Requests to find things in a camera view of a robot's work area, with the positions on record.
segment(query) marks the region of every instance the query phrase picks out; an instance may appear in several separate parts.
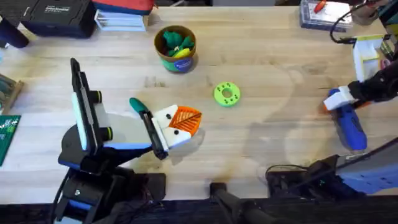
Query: green circuit board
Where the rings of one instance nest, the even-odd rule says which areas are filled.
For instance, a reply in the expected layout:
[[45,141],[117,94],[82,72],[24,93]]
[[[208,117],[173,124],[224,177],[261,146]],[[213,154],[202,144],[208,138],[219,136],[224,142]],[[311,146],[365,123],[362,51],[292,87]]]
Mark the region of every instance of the green circuit board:
[[17,130],[20,119],[20,115],[0,116],[0,166],[2,166],[4,158],[6,157],[8,147],[10,146],[12,137]]

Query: green ring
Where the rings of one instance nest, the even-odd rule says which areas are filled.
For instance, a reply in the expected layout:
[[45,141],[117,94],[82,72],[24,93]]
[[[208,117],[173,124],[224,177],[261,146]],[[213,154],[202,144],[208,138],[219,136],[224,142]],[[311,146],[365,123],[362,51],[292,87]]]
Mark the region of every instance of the green ring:
[[[224,90],[229,90],[232,95],[230,97],[225,97],[223,95]],[[216,86],[213,92],[214,99],[221,106],[229,107],[235,105],[241,98],[241,91],[239,88],[231,82],[223,82]]]

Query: wooden tabletop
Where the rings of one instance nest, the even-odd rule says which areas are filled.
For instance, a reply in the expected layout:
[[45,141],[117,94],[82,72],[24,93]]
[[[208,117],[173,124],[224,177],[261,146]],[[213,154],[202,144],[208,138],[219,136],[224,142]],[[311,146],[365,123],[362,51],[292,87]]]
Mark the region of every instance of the wooden tabletop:
[[[183,25],[197,37],[197,65],[176,75],[153,46],[162,27]],[[379,21],[349,34],[384,34]],[[96,32],[89,40],[29,35],[25,49],[4,51],[0,73],[26,83],[11,113],[22,119],[0,167],[0,203],[51,202],[66,173],[57,162],[60,141],[75,123],[70,58],[101,90],[110,113],[138,118],[129,98],[152,111],[172,104],[203,113],[192,141],[159,161],[148,153],[124,164],[136,172],[165,172],[166,199],[207,198],[211,181],[238,197],[266,197],[264,172],[274,164],[309,165],[348,154],[330,116],[317,107],[328,89],[355,79],[352,46],[334,44],[327,31],[302,29],[297,7],[161,7],[148,32]],[[240,102],[223,108],[216,84],[233,82]],[[398,102],[358,110],[369,149],[398,133]]]

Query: red object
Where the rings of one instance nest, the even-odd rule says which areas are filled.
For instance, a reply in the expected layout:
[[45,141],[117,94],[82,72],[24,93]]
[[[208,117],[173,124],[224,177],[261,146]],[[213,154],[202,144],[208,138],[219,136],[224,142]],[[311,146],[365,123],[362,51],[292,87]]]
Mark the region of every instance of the red object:
[[314,11],[315,13],[318,13],[319,11],[321,11],[321,10],[325,7],[325,5],[326,5],[326,0],[322,0],[322,1],[320,1],[320,2],[317,4],[317,6],[315,6],[315,8],[313,9],[313,11]]
[[95,7],[108,12],[149,15],[155,0],[92,0]]

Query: black case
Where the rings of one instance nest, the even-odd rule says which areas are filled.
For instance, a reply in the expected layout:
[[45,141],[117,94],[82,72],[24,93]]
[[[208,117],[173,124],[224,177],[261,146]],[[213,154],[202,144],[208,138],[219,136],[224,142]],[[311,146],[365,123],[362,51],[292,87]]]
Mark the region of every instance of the black case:
[[95,28],[90,0],[33,0],[22,24],[36,35],[89,38]]

